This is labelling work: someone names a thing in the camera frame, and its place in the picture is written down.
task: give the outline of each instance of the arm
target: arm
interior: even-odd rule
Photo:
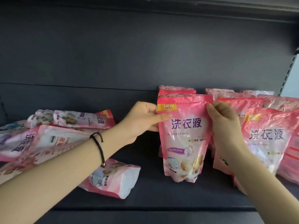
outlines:
[[[227,161],[264,223],[299,223],[299,201],[245,144],[239,118],[229,106],[207,106],[216,150]]]
[[[137,102],[127,117],[97,138],[108,159],[121,147],[133,143],[146,130],[158,131],[156,124],[171,118],[157,115],[156,105]],[[102,164],[92,139],[82,143],[0,186],[0,217],[5,224],[32,224]]]

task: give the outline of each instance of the black braided bracelet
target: black braided bracelet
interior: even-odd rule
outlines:
[[[104,153],[103,153],[103,150],[102,150],[102,147],[100,146],[100,144],[99,144],[99,142],[97,141],[97,139],[95,138],[95,134],[97,134],[97,135],[99,135],[100,136],[100,138],[101,138],[101,142],[104,142],[103,141],[103,137],[102,137],[102,135],[99,133],[99,132],[95,132],[95,133],[93,133],[89,138],[92,138],[94,141],[95,141],[95,143],[96,143],[96,145],[98,146],[98,148],[99,148],[99,151],[100,151],[100,154],[101,154],[101,159],[102,159],[102,165],[101,165],[101,167],[106,167],[106,163],[105,163],[105,158],[104,158]]]

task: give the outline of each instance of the yellow label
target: yellow label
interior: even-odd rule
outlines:
[[[107,110],[104,110],[103,113],[105,114],[105,116],[109,117]]]
[[[176,104],[158,104],[158,111],[177,111]]]
[[[251,121],[259,121],[260,120],[260,115],[246,115],[245,116],[245,121],[246,122],[251,122]]]

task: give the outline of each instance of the hand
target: hand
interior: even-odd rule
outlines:
[[[157,105],[138,101],[128,115],[118,124],[127,134],[127,143],[133,143],[145,131],[159,131],[158,122],[171,119],[169,113],[157,114]]]
[[[207,112],[213,121],[213,137],[216,150],[226,157],[228,150],[245,145],[237,113],[227,104],[215,101],[207,104]]]

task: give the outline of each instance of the forearm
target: forearm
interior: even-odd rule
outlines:
[[[105,159],[125,145],[124,134],[116,126],[102,133]],[[77,187],[102,164],[92,139],[0,186],[2,223],[32,224]]]
[[[245,144],[229,150],[225,159],[263,221],[299,223],[299,202]]]

